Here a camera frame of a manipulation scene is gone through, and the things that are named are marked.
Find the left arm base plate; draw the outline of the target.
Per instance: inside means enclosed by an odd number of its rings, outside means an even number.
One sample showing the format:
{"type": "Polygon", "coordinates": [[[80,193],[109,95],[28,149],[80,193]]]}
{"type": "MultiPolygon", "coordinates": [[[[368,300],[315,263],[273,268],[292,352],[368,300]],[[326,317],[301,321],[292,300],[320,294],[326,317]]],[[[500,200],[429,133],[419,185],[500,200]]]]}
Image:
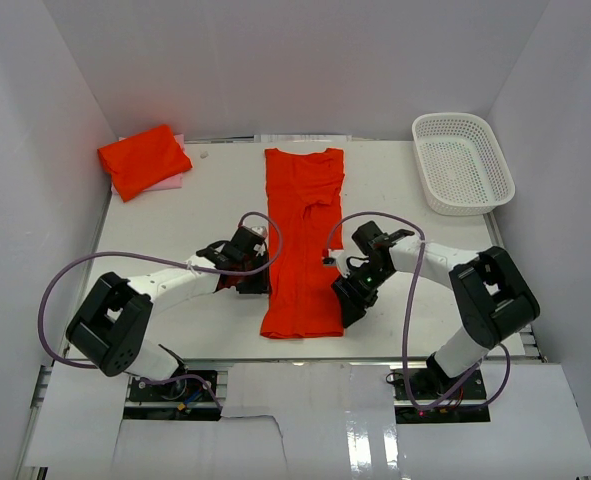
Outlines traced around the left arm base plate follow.
{"type": "Polygon", "coordinates": [[[198,379],[184,379],[165,385],[148,385],[132,380],[127,390],[123,410],[125,420],[140,421],[218,421],[220,408],[217,396],[216,370],[188,370],[188,374],[201,377],[211,389],[198,379]]]}

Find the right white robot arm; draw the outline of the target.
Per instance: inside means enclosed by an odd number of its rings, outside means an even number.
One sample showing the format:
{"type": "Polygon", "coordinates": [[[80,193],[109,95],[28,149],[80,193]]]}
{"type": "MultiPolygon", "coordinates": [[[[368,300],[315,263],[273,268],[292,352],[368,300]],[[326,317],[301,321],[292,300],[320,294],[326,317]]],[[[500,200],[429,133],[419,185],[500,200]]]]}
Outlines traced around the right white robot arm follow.
{"type": "Polygon", "coordinates": [[[386,233],[373,221],[361,225],[352,240],[359,257],[332,247],[323,256],[324,265],[339,272],[332,290],[343,327],[361,320],[374,306],[380,287],[397,273],[411,274],[410,296],[422,279],[449,289],[454,296],[460,328],[428,357],[424,368],[416,373],[402,369],[410,401],[419,392],[438,400],[452,397],[488,353],[541,313],[520,270],[501,247],[484,251],[448,247],[407,229],[386,233]]]}

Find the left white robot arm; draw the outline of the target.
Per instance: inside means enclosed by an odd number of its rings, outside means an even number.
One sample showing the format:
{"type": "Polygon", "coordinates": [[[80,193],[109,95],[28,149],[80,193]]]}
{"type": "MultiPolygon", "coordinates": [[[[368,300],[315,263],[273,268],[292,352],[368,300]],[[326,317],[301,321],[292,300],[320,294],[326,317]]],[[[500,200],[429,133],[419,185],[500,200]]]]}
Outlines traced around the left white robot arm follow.
{"type": "Polygon", "coordinates": [[[215,242],[188,259],[188,267],[166,268],[123,278],[101,275],[68,325],[67,340],[104,375],[128,373],[148,379],[163,398],[186,387],[182,361],[145,338],[151,318],[199,296],[233,288],[240,294],[268,291],[264,227],[240,226],[228,241],[215,242]]]}

